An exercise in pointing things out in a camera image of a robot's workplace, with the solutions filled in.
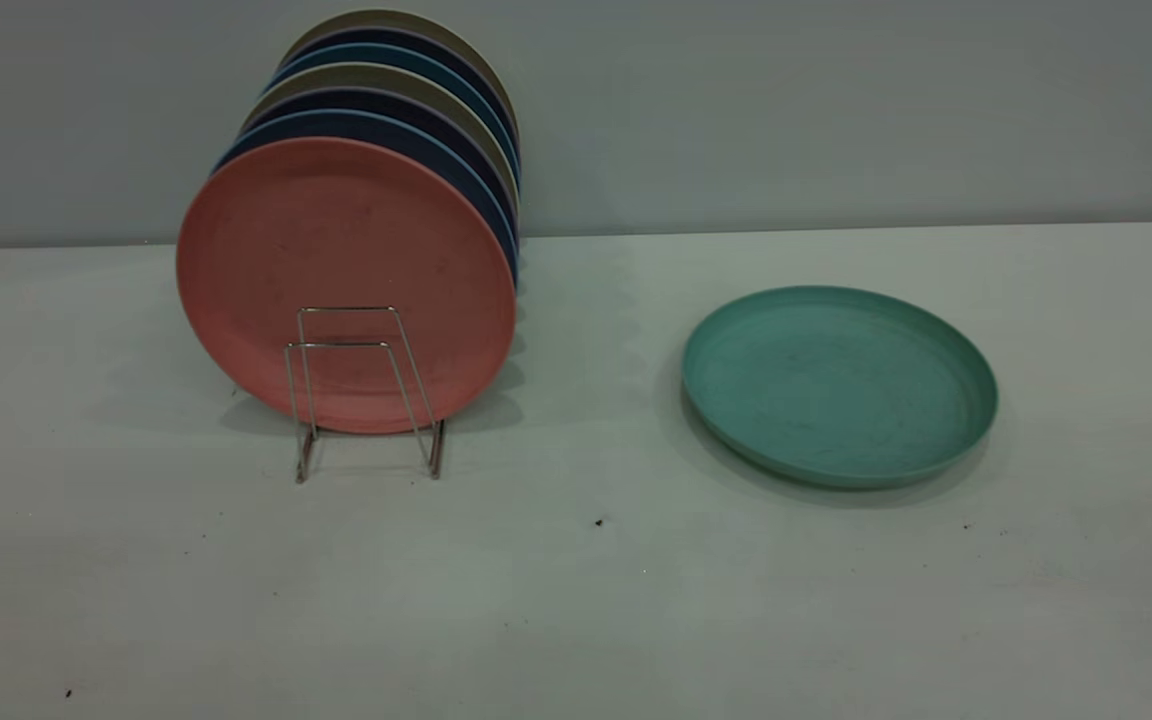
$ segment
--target wall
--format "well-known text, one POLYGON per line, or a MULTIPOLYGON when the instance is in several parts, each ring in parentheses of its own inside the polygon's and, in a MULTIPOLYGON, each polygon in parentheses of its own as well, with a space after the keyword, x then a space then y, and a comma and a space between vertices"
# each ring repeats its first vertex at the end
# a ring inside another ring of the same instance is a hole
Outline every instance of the wall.
MULTIPOLYGON (((1152 218, 1152 0, 425 0, 531 234, 1152 218)), ((0 0, 0 242, 168 241, 329 0, 0 0)))

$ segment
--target green plate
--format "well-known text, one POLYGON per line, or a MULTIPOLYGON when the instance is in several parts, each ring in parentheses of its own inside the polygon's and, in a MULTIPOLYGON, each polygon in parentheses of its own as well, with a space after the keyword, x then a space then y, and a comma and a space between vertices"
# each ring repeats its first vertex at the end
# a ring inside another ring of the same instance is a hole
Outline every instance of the green plate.
POLYGON ((687 341, 687 395, 735 452, 838 488, 931 477, 984 438, 998 409, 968 338, 908 302, 785 287, 720 306, 687 341))

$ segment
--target blue plate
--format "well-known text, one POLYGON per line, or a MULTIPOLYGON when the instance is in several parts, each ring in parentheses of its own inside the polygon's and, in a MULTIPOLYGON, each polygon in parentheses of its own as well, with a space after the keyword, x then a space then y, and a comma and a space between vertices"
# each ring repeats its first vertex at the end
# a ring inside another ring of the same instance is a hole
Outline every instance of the blue plate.
POLYGON ((878 293, 786 287, 720 306, 682 377, 705 424, 776 473, 838 488, 931 477, 995 418, 990 364, 935 314, 878 293))
POLYGON ((380 45, 376 44, 376 41, 354 41, 349 45, 338 45, 326 47, 326 50, 318 50, 278 70, 273 81, 265 86, 265 92, 268 92, 278 83, 294 76, 294 74, 304 73, 308 69, 321 67, 321 65, 336 63, 389 65, 394 68, 402 68, 408 73, 419 74, 419 76, 447 88, 448 92, 470 106, 470 109, 473 109, 479 118, 483 118, 483 123, 488 127, 492 135, 500 142, 500 147, 506 152, 509 167, 513 168, 513 174, 515 174, 515 177, 520 177, 517 146, 513 142, 513 137, 509 136, 503 120, 492 109, 492 105, 484 99, 483 94, 479 94, 479 91, 473 90, 473 86, 465 82, 465 78, 452 71, 452 68, 448 68, 447 65, 431 60, 420 53, 404 50, 404 47, 380 45))
POLYGON ((476 176, 486 183, 498 204, 509 211, 509 220, 511 220, 509 227, 511 227, 513 236, 518 236, 518 210, 513 202, 513 196, 506 190, 506 181, 492 167, 492 162, 483 153, 483 150, 479 150, 477 143, 442 114, 435 113, 426 105, 407 99, 402 94, 393 94, 393 92, 372 90, 372 88, 329 88, 329 90, 316 90, 288 97, 287 100, 252 119, 249 127, 256 128, 279 118, 303 113, 306 109, 362 109, 366 113, 396 119, 399 122, 408 123, 412 128, 433 136, 447 145, 452 152, 456 152, 457 158, 465 160, 476 176))
POLYGON ((506 129, 509 131, 513 145, 515 145, 515 147, 518 146, 518 128, 515 127, 515 119, 513 119, 513 115, 509 114, 505 103, 500 101, 500 97, 498 97, 495 90, 493 90, 492 83, 488 83, 488 79, 483 77, 483 73, 479 73, 473 65, 468 63, 468 61, 461 58, 461 55, 453 53, 452 50, 438 44, 438 41, 430 40, 430 38, 424 35, 384 26, 361 26, 347 29, 347 31, 336 32, 323 37, 320 40, 311 41, 310 45, 302 47, 302 50, 297 50, 296 53, 285 59, 280 67, 294 63, 294 61, 302 59, 308 54, 316 53, 316 51, 319 50, 328 50, 329 47, 336 47, 339 45, 358 44, 358 41, 376 41, 376 44, 404 47, 404 50, 410 50, 412 53, 420 53, 430 60, 434 60, 437 63, 447 65, 453 73, 456 73, 462 78, 465 78, 465 82, 470 83, 470 85, 473 86, 473 90, 479 91, 483 99, 488 101, 488 105, 492 105, 492 109, 495 111, 498 118, 507 120, 506 129))
POLYGON ((465 196, 486 220, 506 259, 509 260, 509 274, 517 286, 517 242, 511 234, 509 217, 503 209, 500 209, 492 191, 476 176, 473 169, 468 167, 465 160, 457 158, 442 142, 399 120, 357 109, 309 109, 305 113, 287 115, 244 132, 234 141, 233 147, 225 152, 223 158, 211 172, 215 174, 244 152, 273 142, 290 141, 293 137, 343 137, 349 141, 370 142, 408 156, 434 170, 461 191, 461 195, 465 196))

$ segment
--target white table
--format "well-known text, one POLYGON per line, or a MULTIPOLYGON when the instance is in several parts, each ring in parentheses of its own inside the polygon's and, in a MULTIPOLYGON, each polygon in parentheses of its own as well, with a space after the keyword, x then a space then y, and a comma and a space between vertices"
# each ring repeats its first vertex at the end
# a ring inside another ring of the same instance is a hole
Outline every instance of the white table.
POLYGON ((441 480, 331 438, 297 487, 169 247, 0 251, 0 717, 1152 719, 1152 223, 545 238, 522 278, 441 480), (840 495, 717 445, 680 347, 796 283, 977 342, 983 454, 840 495))

